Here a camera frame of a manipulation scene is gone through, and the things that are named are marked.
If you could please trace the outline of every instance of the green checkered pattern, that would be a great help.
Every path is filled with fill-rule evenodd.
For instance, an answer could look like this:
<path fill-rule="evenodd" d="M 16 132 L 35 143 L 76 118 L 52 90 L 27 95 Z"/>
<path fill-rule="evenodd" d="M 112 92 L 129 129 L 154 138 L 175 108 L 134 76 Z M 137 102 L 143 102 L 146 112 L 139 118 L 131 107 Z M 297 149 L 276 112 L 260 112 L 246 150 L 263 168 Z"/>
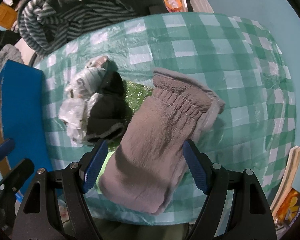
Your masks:
<path fill-rule="evenodd" d="M 67 83 L 90 58 L 103 54 L 126 80 L 152 85 L 152 69 L 164 67 L 208 85 L 226 108 L 200 139 L 199 150 L 226 169 L 252 169 L 265 192 L 280 182 L 296 118 L 292 81 L 280 49 L 256 21 L 207 13 L 151 15 L 112 25 L 68 43 L 36 66 L 45 76 L 43 124 L 55 169 L 91 149 L 71 142 L 57 116 Z M 193 221 L 205 200 L 189 172 L 158 216 L 114 204 L 96 189 L 85 197 L 94 217 L 144 225 Z"/>

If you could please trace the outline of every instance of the striped blanket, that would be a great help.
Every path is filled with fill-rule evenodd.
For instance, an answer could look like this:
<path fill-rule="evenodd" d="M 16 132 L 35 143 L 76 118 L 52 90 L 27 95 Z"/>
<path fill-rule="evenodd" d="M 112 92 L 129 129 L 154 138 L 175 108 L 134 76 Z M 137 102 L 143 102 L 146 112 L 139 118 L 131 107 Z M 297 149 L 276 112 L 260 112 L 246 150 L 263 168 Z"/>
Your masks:
<path fill-rule="evenodd" d="M 18 22 L 28 46 L 45 57 L 82 34 L 139 16 L 119 0 L 91 0 L 61 13 L 44 0 L 31 0 Z"/>

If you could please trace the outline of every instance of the crumpled plastic bag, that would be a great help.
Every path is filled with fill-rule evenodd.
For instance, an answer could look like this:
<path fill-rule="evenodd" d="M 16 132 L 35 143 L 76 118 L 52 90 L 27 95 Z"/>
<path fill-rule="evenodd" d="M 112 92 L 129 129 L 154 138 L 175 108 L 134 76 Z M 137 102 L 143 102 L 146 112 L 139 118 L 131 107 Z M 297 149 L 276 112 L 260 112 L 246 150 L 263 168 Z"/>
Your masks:
<path fill-rule="evenodd" d="M 83 142 L 87 134 L 86 106 L 82 98 L 67 98 L 59 110 L 58 117 L 67 125 L 67 135 L 77 143 Z"/>
<path fill-rule="evenodd" d="M 65 88 L 68 98 L 82 98 L 88 101 L 98 92 L 108 67 L 108 56 L 90 59 L 84 69 L 78 72 Z"/>
<path fill-rule="evenodd" d="M 108 56 L 90 59 L 65 88 L 68 98 L 62 102 L 58 117 L 67 126 L 67 135 L 76 143 L 87 142 L 88 118 L 92 107 L 102 96 L 97 92 L 106 75 L 108 60 Z"/>

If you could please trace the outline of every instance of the gray glove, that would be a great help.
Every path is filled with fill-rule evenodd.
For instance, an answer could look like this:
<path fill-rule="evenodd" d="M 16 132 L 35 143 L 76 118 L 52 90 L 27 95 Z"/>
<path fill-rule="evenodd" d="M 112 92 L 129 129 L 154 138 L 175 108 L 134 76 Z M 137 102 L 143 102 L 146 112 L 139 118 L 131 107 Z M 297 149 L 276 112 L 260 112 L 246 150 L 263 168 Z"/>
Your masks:
<path fill-rule="evenodd" d="M 0 50 L 0 71 L 2 70 L 8 59 L 23 64 L 20 51 L 11 44 L 6 44 Z"/>
<path fill-rule="evenodd" d="M 197 141 L 208 131 L 225 103 L 179 72 L 156 68 L 153 84 L 152 96 L 134 114 L 99 186 L 109 200 L 157 215 L 187 170 L 183 142 Z"/>

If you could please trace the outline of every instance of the green glitter paper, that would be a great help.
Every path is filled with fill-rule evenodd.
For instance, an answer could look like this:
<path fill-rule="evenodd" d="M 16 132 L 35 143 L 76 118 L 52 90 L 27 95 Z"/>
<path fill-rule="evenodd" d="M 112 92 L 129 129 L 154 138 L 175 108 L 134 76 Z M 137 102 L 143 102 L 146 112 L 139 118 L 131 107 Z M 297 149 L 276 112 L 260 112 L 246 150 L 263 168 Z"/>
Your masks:
<path fill-rule="evenodd" d="M 123 81 L 125 91 L 125 102 L 126 102 L 126 115 L 124 118 L 125 127 L 130 123 L 132 116 L 136 111 L 139 110 L 141 104 L 145 99 L 152 95 L 152 88 L 133 83 L 131 81 Z M 119 146 L 121 138 L 117 138 L 113 142 L 109 143 L 109 152 L 115 151 Z"/>

